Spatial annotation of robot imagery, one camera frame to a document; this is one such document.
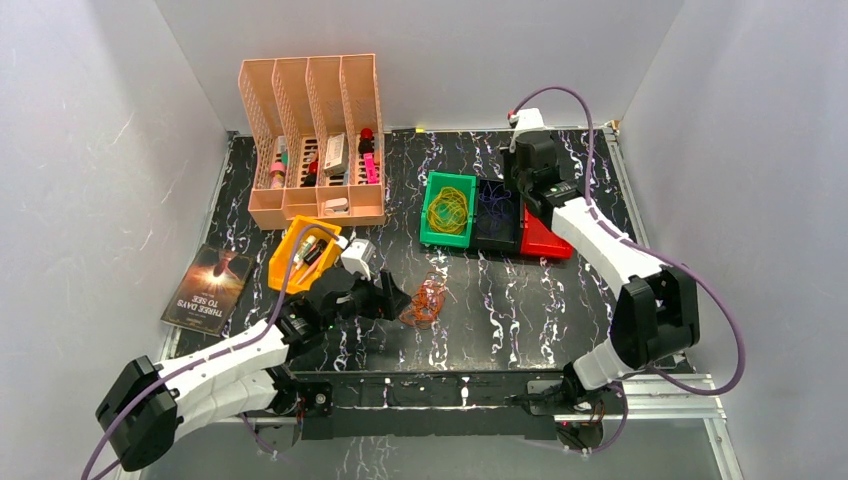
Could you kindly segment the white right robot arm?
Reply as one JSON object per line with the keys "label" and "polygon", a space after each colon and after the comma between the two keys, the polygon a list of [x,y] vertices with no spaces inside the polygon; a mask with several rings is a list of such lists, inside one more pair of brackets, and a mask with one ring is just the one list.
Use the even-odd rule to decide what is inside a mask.
{"label": "white right robot arm", "polygon": [[564,150],[550,132],[519,133],[501,154],[507,189],[587,260],[615,294],[607,339],[569,362],[560,385],[527,396],[590,413],[611,383],[698,343],[696,282],[680,268],[638,251],[625,232],[608,223],[565,174]]}

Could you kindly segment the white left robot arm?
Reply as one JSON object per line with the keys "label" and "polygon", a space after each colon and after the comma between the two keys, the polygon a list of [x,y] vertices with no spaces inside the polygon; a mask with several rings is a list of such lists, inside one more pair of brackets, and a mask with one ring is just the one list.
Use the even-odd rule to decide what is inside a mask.
{"label": "white left robot arm", "polygon": [[395,320],[411,303],[391,273],[377,280],[342,267],[326,270],[305,291],[284,295],[271,319],[203,350],[160,363],[128,362],[95,411],[103,430],[92,456],[111,447],[115,465],[142,470],[179,439],[223,418],[294,411],[297,387],[275,368],[321,343],[337,321]]}

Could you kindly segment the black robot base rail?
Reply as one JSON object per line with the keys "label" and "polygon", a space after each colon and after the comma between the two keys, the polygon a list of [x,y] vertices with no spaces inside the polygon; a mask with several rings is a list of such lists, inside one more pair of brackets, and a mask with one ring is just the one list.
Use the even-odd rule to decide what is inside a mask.
{"label": "black robot base rail", "polygon": [[558,370],[419,372],[271,371],[279,392],[246,413],[293,439],[516,436],[582,453],[610,441],[625,411],[623,387],[576,391]]}

